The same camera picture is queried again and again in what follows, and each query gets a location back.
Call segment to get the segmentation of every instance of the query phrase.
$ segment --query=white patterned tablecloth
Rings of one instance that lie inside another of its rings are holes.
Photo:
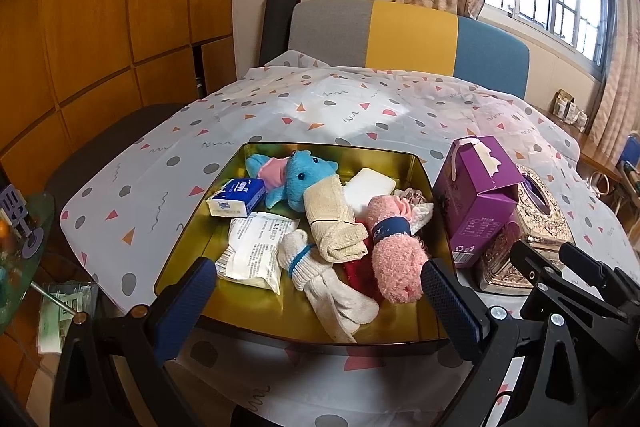
[[[332,68],[294,51],[249,70],[141,137],[71,198],[60,225],[82,265],[128,310],[153,302],[153,286],[184,225],[243,143],[314,142],[410,152],[433,183],[451,142],[468,135],[494,135],[514,162],[546,181],[579,248],[639,279],[638,260],[618,220],[575,171],[577,143],[526,102],[448,76]],[[568,269],[564,275],[584,287]],[[522,302],[482,298],[513,312]],[[197,355],[207,349],[224,349],[225,356],[210,367],[198,363]],[[269,387],[252,407],[296,427],[428,425],[425,419],[446,406],[468,372],[459,359],[456,367],[442,363],[454,355],[447,351],[347,369],[353,359],[347,353],[301,355],[295,362],[287,351],[274,349],[196,330],[181,360],[246,407],[256,401],[255,389]],[[506,386],[516,377],[510,378]]]

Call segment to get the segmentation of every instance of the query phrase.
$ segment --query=tissue pack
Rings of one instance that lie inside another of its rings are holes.
[[[454,140],[433,186],[456,267],[471,266],[510,218],[524,178],[494,136]]]
[[[247,217],[265,194],[264,182],[258,178],[229,180],[218,192],[207,198],[209,214]]]

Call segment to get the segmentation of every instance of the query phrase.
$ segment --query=yellow chair panel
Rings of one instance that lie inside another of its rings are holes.
[[[452,75],[457,44],[457,15],[374,1],[366,67]]]

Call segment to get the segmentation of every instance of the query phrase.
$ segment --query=blue elastic band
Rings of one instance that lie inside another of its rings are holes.
[[[300,261],[302,261],[302,258],[306,255],[306,253],[311,250],[315,245],[313,243],[310,243],[309,245],[306,245],[305,248],[303,248],[300,252],[298,252],[298,254],[293,258],[293,261],[291,261],[291,264],[289,265],[289,277],[293,277],[293,269],[296,267],[296,264],[298,264]]]

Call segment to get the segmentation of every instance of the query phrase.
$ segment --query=screw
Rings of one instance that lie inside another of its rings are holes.
[[[74,324],[83,324],[89,316],[84,312],[79,312],[74,315]]]
[[[129,315],[131,315],[134,319],[141,319],[145,317],[148,313],[148,309],[144,304],[138,304],[137,306],[133,306],[130,310]]]
[[[493,308],[491,308],[491,316],[494,319],[503,321],[507,318],[508,314],[507,314],[507,310],[505,310],[504,308],[500,306],[494,306]]]
[[[562,326],[564,325],[564,317],[558,313],[553,313],[551,314],[551,322],[556,326]]]

